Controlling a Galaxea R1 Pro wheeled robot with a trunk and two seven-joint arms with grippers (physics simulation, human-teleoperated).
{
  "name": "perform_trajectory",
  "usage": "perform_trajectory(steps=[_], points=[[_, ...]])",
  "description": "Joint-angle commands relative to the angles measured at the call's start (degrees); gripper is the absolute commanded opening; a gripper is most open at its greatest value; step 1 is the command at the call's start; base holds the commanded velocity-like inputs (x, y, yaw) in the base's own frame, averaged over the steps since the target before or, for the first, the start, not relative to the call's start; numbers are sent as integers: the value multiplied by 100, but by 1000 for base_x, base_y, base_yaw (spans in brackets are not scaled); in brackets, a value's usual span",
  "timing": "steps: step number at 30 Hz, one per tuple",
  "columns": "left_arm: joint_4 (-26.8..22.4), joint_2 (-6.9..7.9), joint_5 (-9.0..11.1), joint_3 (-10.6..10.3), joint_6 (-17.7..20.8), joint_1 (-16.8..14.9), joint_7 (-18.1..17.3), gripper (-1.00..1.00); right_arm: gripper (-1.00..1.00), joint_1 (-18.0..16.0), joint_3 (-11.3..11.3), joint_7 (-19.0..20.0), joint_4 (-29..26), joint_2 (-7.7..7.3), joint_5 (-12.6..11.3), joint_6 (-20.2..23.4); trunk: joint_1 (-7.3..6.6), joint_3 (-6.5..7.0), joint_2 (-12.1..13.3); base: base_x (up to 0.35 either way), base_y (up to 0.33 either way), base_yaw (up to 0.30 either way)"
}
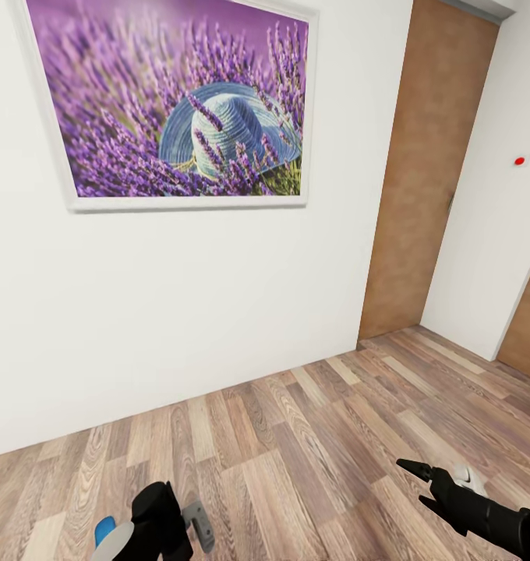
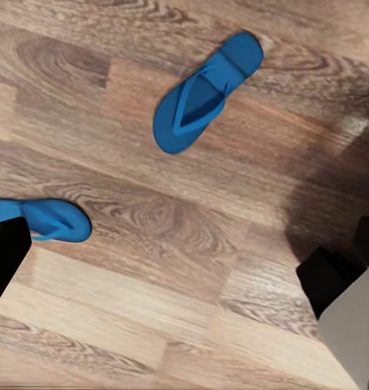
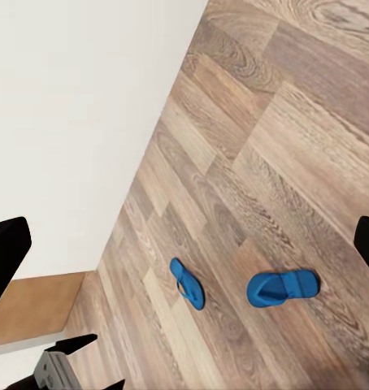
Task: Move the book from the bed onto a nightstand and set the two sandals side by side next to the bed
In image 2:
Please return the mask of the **sandal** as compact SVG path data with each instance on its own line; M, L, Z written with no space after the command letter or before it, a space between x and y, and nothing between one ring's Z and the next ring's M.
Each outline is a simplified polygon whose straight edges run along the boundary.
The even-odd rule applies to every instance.
M84 242L93 234L90 217L74 202L63 199L0 199L0 222L24 216L42 240Z
M169 154L185 151L220 114L226 97L258 70L263 48L247 32L233 34L161 102L154 114L157 145Z

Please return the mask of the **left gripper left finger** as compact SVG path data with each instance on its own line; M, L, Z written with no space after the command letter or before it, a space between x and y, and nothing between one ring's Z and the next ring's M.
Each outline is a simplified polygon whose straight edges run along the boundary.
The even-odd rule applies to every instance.
M0 298L32 247L33 233L20 216L0 222Z

